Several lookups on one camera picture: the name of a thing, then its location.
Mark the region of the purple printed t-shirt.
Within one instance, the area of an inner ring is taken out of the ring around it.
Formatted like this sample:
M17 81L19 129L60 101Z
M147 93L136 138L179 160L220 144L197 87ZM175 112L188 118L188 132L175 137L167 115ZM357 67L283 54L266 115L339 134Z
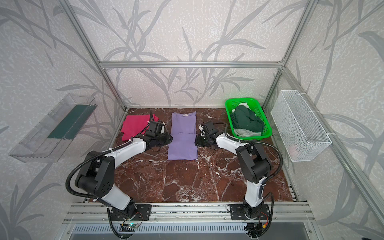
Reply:
M196 140L196 111L189 114L172 113L172 142L169 144L168 160L193 161L198 158Z

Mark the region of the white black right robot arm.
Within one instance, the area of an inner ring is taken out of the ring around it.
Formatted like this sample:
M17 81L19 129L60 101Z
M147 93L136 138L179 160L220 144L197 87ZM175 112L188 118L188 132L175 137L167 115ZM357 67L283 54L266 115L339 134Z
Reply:
M270 217L269 205L265 203L263 192L266 179L272 170L272 165L264 152L261 142L242 141L226 134L218 136L196 136L195 145L220 149L235 154L238 158L243 176L247 180L247 190L242 204L230 204L231 220L256 220Z

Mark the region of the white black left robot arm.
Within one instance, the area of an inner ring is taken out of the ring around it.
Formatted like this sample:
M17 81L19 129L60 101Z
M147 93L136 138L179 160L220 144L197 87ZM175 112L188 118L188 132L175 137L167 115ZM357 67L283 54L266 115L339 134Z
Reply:
M91 151L68 176L67 191L73 195L78 193L71 188L72 177L77 174L75 186L85 191L81 196L97 200L126 219L132 218L137 212L135 201L115 185L115 169L134 156L152 147L168 145L172 140L167 132L154 137L140 135L104 152Z

